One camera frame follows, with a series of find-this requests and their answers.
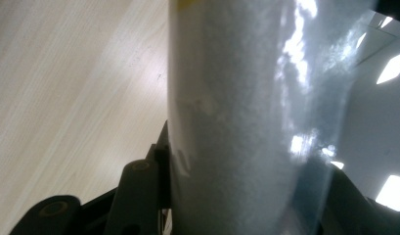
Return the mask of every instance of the plastic wrap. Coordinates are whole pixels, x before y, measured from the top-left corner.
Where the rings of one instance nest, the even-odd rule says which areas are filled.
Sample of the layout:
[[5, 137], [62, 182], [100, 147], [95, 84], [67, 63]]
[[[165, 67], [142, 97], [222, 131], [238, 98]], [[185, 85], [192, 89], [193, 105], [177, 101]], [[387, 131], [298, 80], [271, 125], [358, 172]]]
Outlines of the plastic wrap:
[[369, 0], [173, 0], [174, 232], [311, 234]]

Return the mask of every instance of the clear plastic sheet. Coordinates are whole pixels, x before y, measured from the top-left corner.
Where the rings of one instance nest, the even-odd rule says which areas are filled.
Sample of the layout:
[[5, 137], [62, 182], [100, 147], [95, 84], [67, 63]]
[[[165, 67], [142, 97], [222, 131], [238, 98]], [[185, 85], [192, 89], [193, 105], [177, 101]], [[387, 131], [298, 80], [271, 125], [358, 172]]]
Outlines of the clear plastic sheet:
[[370, 0], [173, 0], [173, 234], [312, 234]]

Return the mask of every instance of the circular hole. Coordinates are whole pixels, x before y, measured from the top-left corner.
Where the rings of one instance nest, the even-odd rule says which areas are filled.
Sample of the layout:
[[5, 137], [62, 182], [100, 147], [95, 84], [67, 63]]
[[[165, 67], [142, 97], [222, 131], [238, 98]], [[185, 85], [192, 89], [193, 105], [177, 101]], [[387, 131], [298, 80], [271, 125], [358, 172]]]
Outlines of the circular hole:
[[140, 232], [141, 228], [138, 224], [130, 224], [123, 229], [122, 235], [139, 235]]
[[45, 206], [39, 213], [40, 216], [48, 217], [65, 212], [68, 208], [68, 203], [60, 201]]

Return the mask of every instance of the wood grain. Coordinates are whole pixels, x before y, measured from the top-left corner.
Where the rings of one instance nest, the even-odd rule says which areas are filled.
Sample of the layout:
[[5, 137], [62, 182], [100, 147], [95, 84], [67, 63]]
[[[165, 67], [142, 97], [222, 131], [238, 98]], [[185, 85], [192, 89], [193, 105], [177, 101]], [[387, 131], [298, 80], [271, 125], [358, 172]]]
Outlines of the wood grain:
[[0, 0], [0, 234], [37, 202], [85, 203], [166, 120], [167, 1]]

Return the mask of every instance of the white foam roll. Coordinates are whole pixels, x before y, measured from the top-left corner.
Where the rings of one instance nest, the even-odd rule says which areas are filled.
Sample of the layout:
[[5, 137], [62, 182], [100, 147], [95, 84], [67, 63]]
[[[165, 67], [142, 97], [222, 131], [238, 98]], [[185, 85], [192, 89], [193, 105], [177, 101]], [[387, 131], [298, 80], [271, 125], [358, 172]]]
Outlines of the white foam roll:
[[292, 200], [302, 182], [318, 196], [307, 212], [326, 196], [328, 173], [302, 169], [334, 156], [371, 3], [171, 1], [174, 234], [313, 231]]

